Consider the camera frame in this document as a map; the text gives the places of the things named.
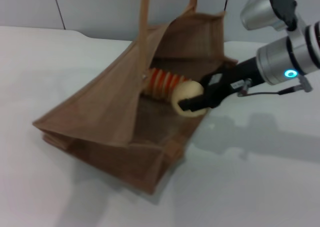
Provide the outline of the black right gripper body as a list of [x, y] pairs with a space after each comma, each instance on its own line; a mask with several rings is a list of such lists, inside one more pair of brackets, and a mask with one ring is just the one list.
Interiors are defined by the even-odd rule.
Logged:
[[250, 58], [233, 67], [223, 64], [218, 70], [209, 73], [211, 77], [222, 74], [218, 83], [209, 84], [204, 88], [204, 95], [208, 101], [208, 108], [216, 108], [228, 96], [239, 92], [242, 88], [237, 83], [251, 80], [251, 85], [257, 86], [262, 83], [262, 76], [258, 70], [256, 58]]

